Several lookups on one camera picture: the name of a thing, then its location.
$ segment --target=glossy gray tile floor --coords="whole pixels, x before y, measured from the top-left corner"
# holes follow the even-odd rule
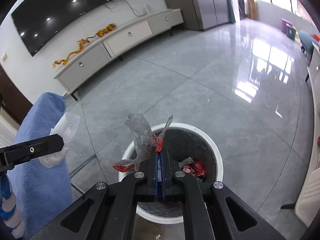
[[[300,45],[256,21],[164,33],[98,72],[77,102],[68,99],[67,110],[82,117],[69,169],[96,157],[72,180],[83,190],[117,182],[112,164],[132,141],[128,114],[143,113],[151,126],[173,114],[215,141],[231,190],[287,239],[300,239],[306,227],[280,207],[297,199],[311,154],[306,75]]]

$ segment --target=cabinet leg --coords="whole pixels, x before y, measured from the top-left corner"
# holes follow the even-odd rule
[[[78,101],[78,99],[76,98],[76,96],[73,93],[71,94],[71,96],[75,101]]]
[[[281,206],[280,209],[294,209],[295,206],[296,206],[296,203],[284,204],[284,205]]]

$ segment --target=robotic arm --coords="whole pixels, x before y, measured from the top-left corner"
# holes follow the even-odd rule
[[[0,172],[63,147],[59,135],[0,149]],[[161,182],[158,177],[158,158]],[[182,201],[186,240],[284,240],[285,238],[222,182],[198,182],[180,171],[166,147],[153,149],[140,170],[121,182],[99,182],[31,237],[31,240],[130,240],[137,202]],[[13,240],[0,219],[3,240]]]

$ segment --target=red object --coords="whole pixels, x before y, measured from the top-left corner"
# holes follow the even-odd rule
[[[182,171],[184,171],[184,172],[186,172],[186,173],[190,173],[190,174],[195,173],[195,171],[194,171],[188,164],[186,164],[186,165],[183,166]]]
[[[195,174],[197,176],[201,176],[201,175],[204,175],[206,174],[207,172],[205,171],[201,161],[195,161],[195,163],[193,163],[192,165],[192,168],[194,169],[195,171]]]
[[[161,152],[163,146],[163,138],[154,136],[153,140],[155,141],[154,145],[156,146],[156,152]]]
[[[318,42],[320,41],[320,37],[318,35],[316,35],[316,34],[313,34],[313,38]]]
[[[117,171],[120,171],[120,172],[126,172],[126,171],[129,171],[131,170],[132,168],[134,168],[134,163],[131,163],[129,165],[119,165],[119,164],[113,164],[112,167],[114,169],[116,169]]]

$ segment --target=golden dragon decoration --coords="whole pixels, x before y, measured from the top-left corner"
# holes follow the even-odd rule
[[[52,64],[52,67],[55,67],[56,65],[60,65],[62,63],[62,65],[66,65],[71,57],[71,55],[73,54],[78,54],[80,53],[81,51],[84,50],[84,46],[87,44],[87,43],[90,43],[89,39],[91,38],[94,38],[96,36],[99,36],[99,37],[103,37],[105,34],[115,30],[117,28],[117,26],[114,24],[114,23],[110,23],[106,28],[102,29],[102,30],[99,30],[97,31],[97,33],[93,36],[93,37],[88,37],[86,39],[81,39],[78,42],[78,45],[79,45],[79,49],[78,50],[75,50],[75,51],[72,51],[68,54],[67,58],[66,59],[61,59],[61,60],[56,60],[53,64]]]

